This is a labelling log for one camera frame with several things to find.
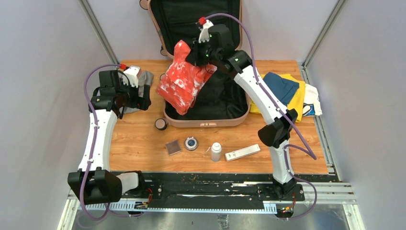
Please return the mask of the red white garment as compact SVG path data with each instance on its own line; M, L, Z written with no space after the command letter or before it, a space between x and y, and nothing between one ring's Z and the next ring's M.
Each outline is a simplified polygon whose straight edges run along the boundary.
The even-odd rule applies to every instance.
M156 93L180 115L193 107L199 91L217 71L217 67L211 64L198 67L187 62L190 51L191 48L183 40L175 45L173 62L156 89Z

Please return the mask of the round blue-lid jar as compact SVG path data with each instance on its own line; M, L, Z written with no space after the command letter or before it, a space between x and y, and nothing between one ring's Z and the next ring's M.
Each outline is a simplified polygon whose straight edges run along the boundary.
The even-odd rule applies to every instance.
M198 145L198 140L195 137L187 137L184 141L184 146L189 151L196 150Z

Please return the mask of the blue garment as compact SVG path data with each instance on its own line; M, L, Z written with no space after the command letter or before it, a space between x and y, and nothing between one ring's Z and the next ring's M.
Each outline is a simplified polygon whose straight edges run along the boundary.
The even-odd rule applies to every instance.
M300 85L292 79L290 74L278 75L269 72L264 75L265 84L271 89L275 97L283 104L288 105L293 99Z

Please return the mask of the white bottle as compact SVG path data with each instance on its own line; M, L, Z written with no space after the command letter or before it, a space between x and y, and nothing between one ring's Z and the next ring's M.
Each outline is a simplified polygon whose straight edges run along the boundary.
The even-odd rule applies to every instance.
M221 158L221 152L222 152L222 146L220 143L215 142L211 145L211 160L214 162L220 161Z

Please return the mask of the yellow garment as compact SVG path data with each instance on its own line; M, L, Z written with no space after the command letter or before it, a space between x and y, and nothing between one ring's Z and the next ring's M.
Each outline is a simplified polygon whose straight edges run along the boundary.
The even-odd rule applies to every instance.
M295 79L291 74L269 72L260 76L283 105L289 110L296 110L298 113L296 123L300 123L303 117L305 82Z

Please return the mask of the white rectangular box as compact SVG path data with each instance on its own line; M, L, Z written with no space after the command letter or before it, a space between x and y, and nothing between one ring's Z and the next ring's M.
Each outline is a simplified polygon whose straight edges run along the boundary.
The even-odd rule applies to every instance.
M226 153L225 159L226 159L226 161L234 161L234 160L237 160L237 159L258 153L258 152L260 152L260 147L258 144L255 144L255 145L252 145L249 147L245 147L242 149L238 149L238 150Z

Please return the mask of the white blue print shirt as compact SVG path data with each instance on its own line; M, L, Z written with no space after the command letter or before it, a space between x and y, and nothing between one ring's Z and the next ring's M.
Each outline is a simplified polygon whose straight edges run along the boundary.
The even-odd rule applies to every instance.
M319 93L316 87L306 84L303 103L303 117L322 115Z

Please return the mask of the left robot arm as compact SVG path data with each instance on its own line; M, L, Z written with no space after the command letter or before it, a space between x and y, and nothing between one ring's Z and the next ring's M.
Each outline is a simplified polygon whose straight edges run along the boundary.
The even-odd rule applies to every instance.
M125 193L141 198L147 185L141 171L115 175L109 158L113 130L125 113L147 110L154 75L131 66L125 71L99 72L100 85L90 99L90 130L85 152L76 172L68 174L68 185L86 205L118 202Z

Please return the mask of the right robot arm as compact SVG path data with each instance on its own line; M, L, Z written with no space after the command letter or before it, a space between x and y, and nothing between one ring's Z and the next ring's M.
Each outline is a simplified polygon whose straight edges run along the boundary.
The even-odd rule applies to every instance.
M200 30L186 60L195 66L216 66L233 79L260 110L266 125L258 131L258 136L270 151L273 193L279 200L286 200L292 195L297 183L288 159L290 132L297 112L287 109L276 99L259 76L255 63L247 52L234 47L229 28L224 24L214 25L206 21L200 26Z

